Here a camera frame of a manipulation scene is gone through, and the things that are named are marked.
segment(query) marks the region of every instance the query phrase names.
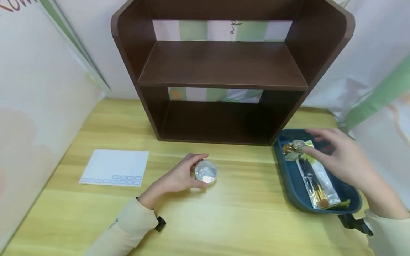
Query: wooden table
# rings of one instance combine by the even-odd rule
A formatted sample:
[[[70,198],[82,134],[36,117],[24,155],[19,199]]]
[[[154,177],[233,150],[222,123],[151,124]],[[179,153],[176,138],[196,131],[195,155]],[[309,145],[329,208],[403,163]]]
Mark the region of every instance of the wooden table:
[[[301,109],[287,128],[303,127],[336,122],[326,111]],[[149,151],[142,187],[78,184],[95,149]],[[190,152],[210,154],[218,181],[167,195],[156,208],[166,227],[148,233],[132,255],[373,255],[365,235],[335,215],[303,213],[287,201],[271,148],[159,142],[136,100],[103,100],[93,110],[4,255],[82,255],[131,197]]]

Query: beige sleeve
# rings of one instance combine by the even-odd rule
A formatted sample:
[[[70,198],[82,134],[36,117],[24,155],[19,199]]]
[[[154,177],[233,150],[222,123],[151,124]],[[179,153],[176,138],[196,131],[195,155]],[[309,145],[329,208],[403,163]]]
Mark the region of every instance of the beige sleeve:
[[[370,210],[364,221],[373,232],[369,247],[376,256],[407,256],[410,254],[410,219],[392,220],[379,217]]]
[[[148,231],[158,225],[153,210],[133,198],[111,226],[86,251],[86,256],[125,256],[137,247]]]

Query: human hand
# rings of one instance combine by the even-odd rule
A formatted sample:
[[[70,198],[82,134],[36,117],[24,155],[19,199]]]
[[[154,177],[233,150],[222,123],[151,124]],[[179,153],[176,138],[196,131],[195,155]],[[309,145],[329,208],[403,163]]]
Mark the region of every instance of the human hand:
[[[306,131],[315,136],[315,141],[329,141],[334,152],[329,156],[312,147],[304,148],[303,152],[318,160],[340,180],[361,190],[374,214],[395,220],[410,218],[396,191],[377,173],[355,141],[339,129]]]
[[[339,129],[306,131],[315,136],[315,141],[329,141],[334,152],[329,156],[312,147],[306,147],[303,152],[317,159],[340,180],[366,191],[374,187],[375,180],[381,179],[356,142]]]
[[[191,177],[191,166],[208,157],[208,154],[188,154],[174,168],[164,174],[157,183],[165,192],[179,192],[188,188],[206,188],[203,181]]]

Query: plastic tray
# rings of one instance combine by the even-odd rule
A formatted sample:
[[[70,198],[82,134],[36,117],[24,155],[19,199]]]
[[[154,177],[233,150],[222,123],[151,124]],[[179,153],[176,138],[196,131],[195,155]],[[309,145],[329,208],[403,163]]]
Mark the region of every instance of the plastic tray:
[[[297,164],[295,162],[285,161],[282,151],[284,144],[288,144],[292,140],[296,139],[312,140],[314,147],[317,149],[321,149],[329,145],[326,141],[314,141],[313,136],[305,132],[303,129],[285,129],[281,131],[275,142],[274,151],[276,154],[276,159],[278,160],[279,170],[282,175],[288,200],[297,209],[306,212],[349,214],[359,211],[362,207],[362,198],[357,189],[339,180],[328,170],[326,170],[326,172],[329,175],[330,181],[332,182],[340,199],[342,201],[350,199],[350,206],[348,208],[332,208],[329,210],[313,209]]]

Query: container lid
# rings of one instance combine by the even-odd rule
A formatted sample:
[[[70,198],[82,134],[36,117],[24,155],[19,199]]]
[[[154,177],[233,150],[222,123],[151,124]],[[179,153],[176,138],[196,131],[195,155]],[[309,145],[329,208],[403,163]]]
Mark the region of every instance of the container lid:
[[[217,176],[218,170],[211,161],[203,160],[195,166],[195,179],[199,181],[212,184]]]

